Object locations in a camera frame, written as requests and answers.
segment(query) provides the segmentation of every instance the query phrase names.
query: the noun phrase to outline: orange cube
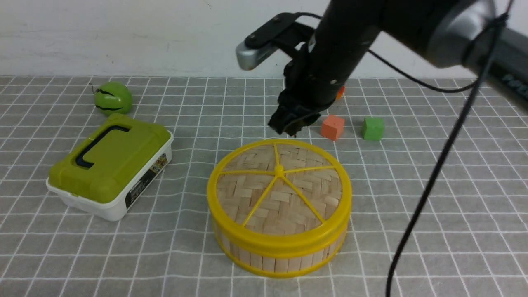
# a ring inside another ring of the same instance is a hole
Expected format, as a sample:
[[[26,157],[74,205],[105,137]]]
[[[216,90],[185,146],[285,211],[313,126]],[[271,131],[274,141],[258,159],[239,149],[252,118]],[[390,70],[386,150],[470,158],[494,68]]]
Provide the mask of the orange cube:
[[[342,86],[339,92],[337,93],[335,100],[338,101],[339,99],[341,99],[341,97],[343,97],[344,94],[345,94],[345,86]]]
[[[321,136],[336,141],[343,133],[345,119],[329,115],[321,127]]]

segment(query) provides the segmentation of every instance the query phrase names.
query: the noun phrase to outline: yellow center knob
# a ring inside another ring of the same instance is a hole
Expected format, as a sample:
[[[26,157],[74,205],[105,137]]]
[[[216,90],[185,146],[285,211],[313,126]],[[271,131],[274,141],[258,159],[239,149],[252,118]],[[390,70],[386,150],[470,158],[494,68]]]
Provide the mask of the yellow center knob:
[[[284,166],[280,164],[275,166],[275,176],[278,178],[284,177]]]

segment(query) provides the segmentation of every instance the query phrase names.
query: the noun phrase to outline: black cable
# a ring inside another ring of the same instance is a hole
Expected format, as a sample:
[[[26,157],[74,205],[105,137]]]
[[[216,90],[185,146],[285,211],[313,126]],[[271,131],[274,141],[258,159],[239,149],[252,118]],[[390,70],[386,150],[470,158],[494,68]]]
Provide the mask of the black cable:
[[[497,48],[497,43],[501,37],[503,30],[506,28],[506,21],[509,18],[509,13],[510,13],[509,9],[511,8],[513,1],[514,0],[510,0],[510,5],[508,6],[508,10],[503,15],[501,15],[500,17],[498,17],[491,23],[491,29],[494,30],[494,36],[493,36],[493,39],[490,45],[488,55],[486,57],[486,63],[479,73],[478,79],[475,82],[475,87],[471,90],[471,93],[469,94],[469,97],[467,98],[466,103],[464,104],[464,107],[462,108],[462,111],[460,112],[460,115],[453,127],[453,130],[451,131],[451,134],[447,138],[444,148],[442,149],[442,153],[440,154],[440,157],[438,157],[438,161],[435,165],[435,168],[433,169],[431,177],[429,178],[429,181],[427,182],[427,185],[423,191],[422,197],[420,198],[420,201],[418,202],[418,205],[416,206],[416,210],[414,211],[412,218],[409,221],[409,224],[407,225],[405,232],[403,233],[402,239],[398,245],[396,253],[394,254],[394,258],[392,259],[392,263],[389,268],[389,273],[387,275],[387,283],[385,287],[386,297],[391,296],[391,286],[392,286],[392,279],[394,278],[394,271],[396,270],[396,266],[403,252],[403,249],[405,248],[405,245],[407,244],[407,241],[409,240],[411,232],[414,226],[416,225],[418,218],[420,217],[422,209],[427,202],[427,198],[429,197],[429,194],[431,193],[433,186],[435,185],[436,179],[438,175],[440,174],[440,170],[446,161],[449,151],[451,150],[451,147],[453,146],[455,139],[457,138],[458,133],[460,132],[462,125],[464,124],[464,121],[466,120],[466,117],[471,111],[471,107],[473,103],[475,102],[475,99],[478,94],[478,90],[481,87],[481,85],[484,83],[484,80],[486,79],[486,76],[489,72],[491,64],[493,63],[493,58],[494,58],[495,51]]]
[[[311,16],[311,17],[314,17],[314,18],[318,18],[319,20],[322,18],[320,15],[317,15],[317,14],[314,14],[314,13],[310,13],[310,12],[298,12],[297,15],[298,16]],[[447,94],[460,93],[460,92],[467,91],[467,90],[473,88],[475,86],[475,84],[476,84],[476,82],[472,82],[469,85],[467,85],[465,87],[462,87],[462,88],[458,88],[458,89],[442,89],[442,88],[438,88],[438,87],[432,86],[432,85],[430,85],[430,84],[428,84],[428,83],[426,83],[424,81],[421,81],[421,80],[419,80],[417,78],[414,78],[413,76],[410,76],[409,74],[405,73],[400,68],[394,66],[392,63],[390,63],[386,59],[382,58],[380,55],[375,53],[373,50],[368,50],[368,53],[373,55],[376,59],[380,60],[381,62],[383,62],[384,64],[386,64],[390,68],[392,68],[397,73],[399,73],[399,74],[405,76],[406,78],[412,80],[413,82],[415,82],[415,83],[417,83],[417,84],[419,84],[419,85],[421,85],[423,87],[426,87],[428,89],[431,89],[433,91],[437,91],[437,92],[441,92],[441,93],[447,93]]]

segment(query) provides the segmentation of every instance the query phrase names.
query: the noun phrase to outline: woven bamboo lid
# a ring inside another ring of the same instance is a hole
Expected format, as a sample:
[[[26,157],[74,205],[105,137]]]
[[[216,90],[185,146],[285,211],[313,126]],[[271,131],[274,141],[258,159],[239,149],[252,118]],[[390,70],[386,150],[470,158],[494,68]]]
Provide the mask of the woven bamboo lid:
[[[319,147],[266,140],[238,148],[216,166],[208,203],[237,244],[300,251],[335,240],[350,217],[352,187],[339,162]]]
[[[320,226],[342,196],[335,167],[295,144],[254,147],[234,157],[222,173],[216,190],[224,212],[237,224],[267,235],[299,234]]]

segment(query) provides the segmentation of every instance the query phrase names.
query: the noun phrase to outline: white plastic container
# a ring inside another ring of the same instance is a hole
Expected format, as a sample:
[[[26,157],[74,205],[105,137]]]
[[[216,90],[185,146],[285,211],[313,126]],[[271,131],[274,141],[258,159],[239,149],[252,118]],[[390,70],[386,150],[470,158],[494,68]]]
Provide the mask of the white plastic container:
[[[58,189],[46,179],[48,190],[56,193],[64,204],[81,209],[95,216],[109,221],[118,221],[125,216],[128,209],[134,205],[137,198],[147,189],[152,181],[162,172],[162,170],[172,160],[172,142],[174,135],[171,134],[169,140],[150,158],[132,180],[123,188],[116,199],[109,203],[97,203],[81,196],[75,196],[69,192]]]

